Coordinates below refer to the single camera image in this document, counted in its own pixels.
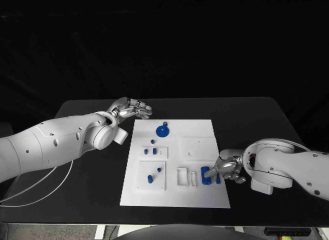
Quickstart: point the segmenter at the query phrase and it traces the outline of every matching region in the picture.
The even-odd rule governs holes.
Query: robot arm
[[[20,133],[0,138],[0,183],[30,171],[58,167],[112,141],[122,144],[128,133],[118,127],[125,118],[148,119],[143,102],[119,98],[107,111],[40,122]]]
[[[290,188],[295,180],[311,195],[329,200],[329,154],[307,148],[295,152],[295,146],[303,147],[282,139],[262,139],[245,151],[226,149],[205,177],[222,173],[225,179],[242,183],[246,179],[238,170],[243,166],[255,191],[269,195],[274,187]]]

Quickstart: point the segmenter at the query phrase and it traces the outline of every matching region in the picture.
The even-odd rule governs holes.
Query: black curtain
[[[124,96],[272,97],[329,152],[329,1],[1,1],[0,121]]]

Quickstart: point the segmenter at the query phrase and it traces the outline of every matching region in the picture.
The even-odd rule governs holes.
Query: robotic hand
[[[255,191],[271,195],[274,187],[290,188],[295,180],[311,195],[329,200],[329,153],[310,151],[288,140],[262,139],[245,150],[220,151],[215,166],[203,176],[222,173],[225,179],[243,183],[242,167]]]
[[[119,98],[107,111],[40,122],[20,133],[0,138],[0,182],[30,171],[58,167],[112,141],[122,144],[128,133],[118,127],[125,118],[143,120],[151,107],[131,98]]]

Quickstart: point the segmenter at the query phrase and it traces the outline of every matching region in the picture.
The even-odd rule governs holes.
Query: blue disc
[[[164,138],[170,134],[170,129],[167,128],[167,122],[156,129],[156,134],[160,138]]]

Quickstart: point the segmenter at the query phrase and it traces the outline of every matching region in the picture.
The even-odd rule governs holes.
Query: black table
[[[114,100],[70,100],[56,118],[105,111]],[[264,138],[301,143],[277,102],[267,97],[141,99],[153,107],[151,119],[210,119],[218,149],[243,149]],[[36,224],[200,224],[212,226],[329,227],[329,201],[311,196],[294,182],[272,195],[251,190],[246,183],[226,181],[231,209],[119,206],[134,118],[121,128],[128,137],[104,150],[94,150],[73,161],[69,177],[56,192],[26,207],[3,208],[0,221]],[[27,193],[6,202],[26,204],[45,196],[60,183],[69,163]],[[30,186],[49,172],[29,172],[19,178],[13,193]]]

